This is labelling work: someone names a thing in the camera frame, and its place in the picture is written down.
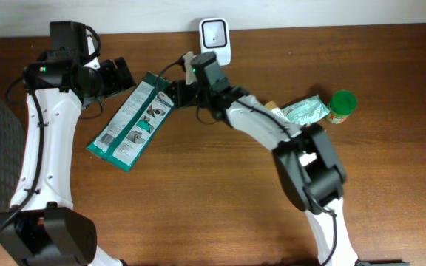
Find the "dark green wipes pack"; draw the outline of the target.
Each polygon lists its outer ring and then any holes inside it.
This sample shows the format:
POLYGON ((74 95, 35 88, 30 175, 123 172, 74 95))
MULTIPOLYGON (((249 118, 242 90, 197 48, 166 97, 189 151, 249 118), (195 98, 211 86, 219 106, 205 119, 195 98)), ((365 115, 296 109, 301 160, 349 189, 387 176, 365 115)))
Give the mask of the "dark green wipes pack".
POLYGON ((147 73, 87 146, 88 151, 128 172, 172 112, 174 104, 165 93, 171 84, 171 81, 147 73))

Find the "white tube with gold cap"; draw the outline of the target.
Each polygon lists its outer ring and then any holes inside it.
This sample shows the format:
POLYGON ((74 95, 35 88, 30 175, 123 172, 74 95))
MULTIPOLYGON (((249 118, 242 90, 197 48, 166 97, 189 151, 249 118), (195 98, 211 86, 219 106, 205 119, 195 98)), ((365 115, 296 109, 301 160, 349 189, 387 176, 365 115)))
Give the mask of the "white tube with gold cap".
POLYGON ((269 101, 268 103, 264 105, 264 107, 270 110, 276 116, 280 117, 281 119, 288 121, 287 117, 284 115, 282 110, 278 107, 278 105, 274 101, 269 101))

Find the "mint green wipes packet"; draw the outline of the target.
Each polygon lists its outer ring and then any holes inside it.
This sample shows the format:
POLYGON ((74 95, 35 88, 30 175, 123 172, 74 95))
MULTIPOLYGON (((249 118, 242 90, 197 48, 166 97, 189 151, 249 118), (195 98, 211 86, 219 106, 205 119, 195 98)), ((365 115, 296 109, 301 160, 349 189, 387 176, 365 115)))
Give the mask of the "mint green wipes packet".
POLYGON ((330 110, 321 101, 319 95, 314 95, 281 109, 291 123, 306 125, 316 123, 329 114, 330 110))

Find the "green lidded jar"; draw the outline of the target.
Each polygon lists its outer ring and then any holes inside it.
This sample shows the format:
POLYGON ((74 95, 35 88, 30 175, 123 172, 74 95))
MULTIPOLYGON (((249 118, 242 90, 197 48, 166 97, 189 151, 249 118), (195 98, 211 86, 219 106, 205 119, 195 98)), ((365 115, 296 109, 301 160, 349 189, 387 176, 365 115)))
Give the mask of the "green lidded jar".
POLYGON ((352 92, 341 90, 333 94, 328 103, 325 119, 333 124, 343 123, 356 109, 357 99, 352 92))

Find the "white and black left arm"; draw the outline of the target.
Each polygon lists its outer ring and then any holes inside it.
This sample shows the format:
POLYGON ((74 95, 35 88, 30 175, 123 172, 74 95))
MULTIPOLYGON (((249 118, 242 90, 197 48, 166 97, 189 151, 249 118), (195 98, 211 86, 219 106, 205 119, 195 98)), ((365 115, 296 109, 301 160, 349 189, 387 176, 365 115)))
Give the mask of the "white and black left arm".
POLYGON ((22 75, 27 139, 10 208, 0 213, 0 244, 18 265, 119 265, 98 246, 94 222, 73 208, 72 147, 81 111, 135 80, 123 58, 98 60, 101 41, 88 25, 53 21, 50 40, 22 75))

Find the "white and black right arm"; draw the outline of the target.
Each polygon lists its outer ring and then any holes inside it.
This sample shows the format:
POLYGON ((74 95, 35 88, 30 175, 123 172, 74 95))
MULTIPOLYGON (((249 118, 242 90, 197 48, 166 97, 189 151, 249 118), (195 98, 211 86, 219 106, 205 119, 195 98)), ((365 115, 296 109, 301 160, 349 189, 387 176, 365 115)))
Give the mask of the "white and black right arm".
POLYGON ((176 107, 207 109, 214 122, 247 134, 271 152, 283 193, 307 216, 319 264, 360 265, 344 218, 345 169, 324 128, 291 123, 231 85, 214 52, 187 52, 173 64, 185 73, 165 91, 176 107))

